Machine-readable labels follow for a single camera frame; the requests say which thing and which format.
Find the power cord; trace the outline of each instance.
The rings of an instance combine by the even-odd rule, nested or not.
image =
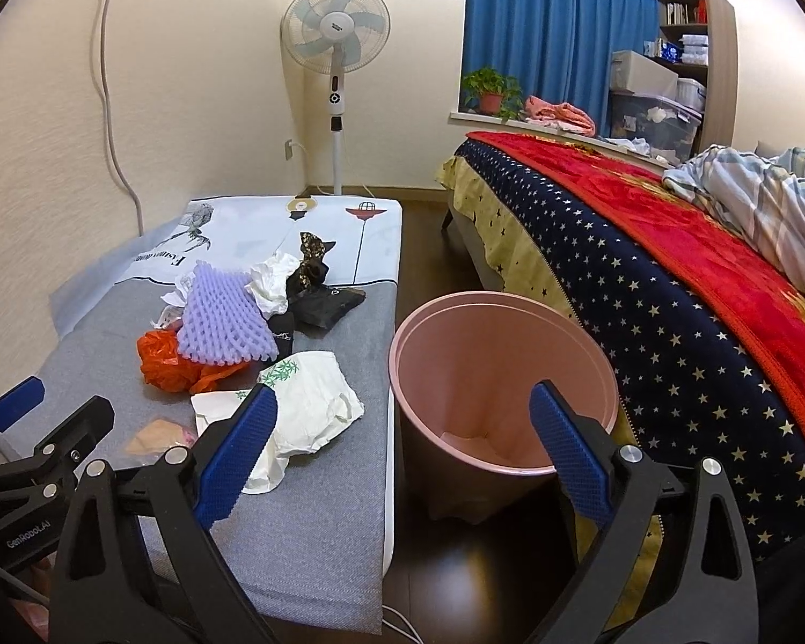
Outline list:
[[[301,152],[303,152],[307,156],[308,159],[310,158],[310,153],[307,152],[307,148],[305,148],[301,143],[296,142],[296,141],[292,141],[290,144],[293,145],[296,148],[301,148]],[[346,154],[346,166],[348,166],[348,168],[351,170],[352,165],[350,165],[350,163],[348,162],[348,148],[346,147],[346,134],[343,134],[343,152]],[[317,184],[316,188],[319,189],[320,194],[334,195],[334,194],[328,193],[328,191],[326,191],[324,188],[322,188],[318,184]],[[367,186],[365,186],[365,184],[361,184],[361,188],[364,191],[367,191],[367,193],[370,195],[371,198],[376,197],[375,194],[372,191],[370,191],[370,189],[367,188]]]
[[[125,186],[125,190],[128,191],[129,196],[131,196],[131,200],[135,204],[135,211],[137,212],[137,232],[143,235],[143,208],[140,204],[140,198],[136,194],[135,190],[131,188],[131,184],[129,184],[128,179],[125,178],[125,174],[122,174],[122,167],[119,166],[119,160],[116,158],[116,145],[113,142],[113,119],[111,114],[111,92],[107,87],[107,67],[105,65],[105,25],[107,24],[107,11],[111,6],[111,0],[105,0],[105,5],[101,9],[101,38],[100,38],[100,45],[99,45],[99,59],[101,64],[101,89],[103,92],[104,102],[105,102],[105,126],[107,128],[107,146],[109,149],[109,153],[111,154],[111,161],[113,163],[113,168],[116,170],[116,175],[119,177],[119,181],[122,183],[122,186]]]
[[[383,617],[382,618],[382,624],[384,624],[385,627],[387,627],[389,630],[394,630],[395,632],[397,632],[398,634],[401,634],[402,636],[404,636],[406,639],[408,639],[410,641],[414,641],[414,644],[426,644],[423,641],[423,639],[421,639],[421,636],[419,634],[417,634],[417,630],[414,628],[414,625],[411,624],[408,621],[408,619],[405,617],[405,615],[403,613],[401,613],[400,611],[394,610],[389,605],[385,605],[385,604],[382,604],[382,610],[387,610],[389,612],[392,612],[394,615],[399,617],[401,619],[401,621],[404,622],[405,626],[408,627],[408,629],[410,630],[411,634],[409,634],[405,630],[402,630],[401,628],[397,627],[397,625],[389,623]]]

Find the gray mattress cover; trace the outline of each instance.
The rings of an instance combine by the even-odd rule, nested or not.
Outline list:
[[[115,468],[138,464],[125,445],[162,417],[195,428],[188,395],[143,383],[136,341],[157,318],[170,286],[115,285],[45,361],[45,402],[0,437],[9,459],[28,455],[54,426],[92,395],[113,404],[113,431],[92,457]],[[324,335],[297,332],[294,350],[330,350],[365,407],[363,418],[316,455],[293,458],[268,494],[241,494],[231,516],[212,528],[238,582],[271,617],[339,630],[381,628],[384,484],[387,454],[387,355],[394,334],[397,286],[364,287],[367,299]],[[221,389],[250,387],[255,370]],[[172,576],[148,520],[144,534],[156,571]]]

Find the baseboard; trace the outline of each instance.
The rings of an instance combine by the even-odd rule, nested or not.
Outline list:
[[[307,192],[311,194],[321,194],[322,191],[332,193],[331,186],[308,186]],[[369,186],[367,187],[372,191],[376,198],[390,198],[393,201],[434,201],[437,203],[447,202],[447,193],[444,188],[412,188],[405,186]],[[364,191],[363,186],[344,186],[344,194],[347,195],[363,195],[369,198],[367,191]]]

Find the fan pole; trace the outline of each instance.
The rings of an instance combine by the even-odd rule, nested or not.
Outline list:
[[[337,43],[331,54],[331,89],[328,92],[328,111],[331,113],[331,172],[334,178],[334,194],[343,193],[343,112],[346,101],[343,97],[343,50]]]
[[[331,117],[331,172],[334,176],[334,195],[343,193],[343,119]]]

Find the standing fan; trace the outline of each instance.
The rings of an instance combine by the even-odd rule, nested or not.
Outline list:
[[[343,74],[367,65],[391,34],[391,14],[382,0],[294,0],[281,21],[283,45],[309,70],[331,75],[331,158],[334,193],[341,195]]]

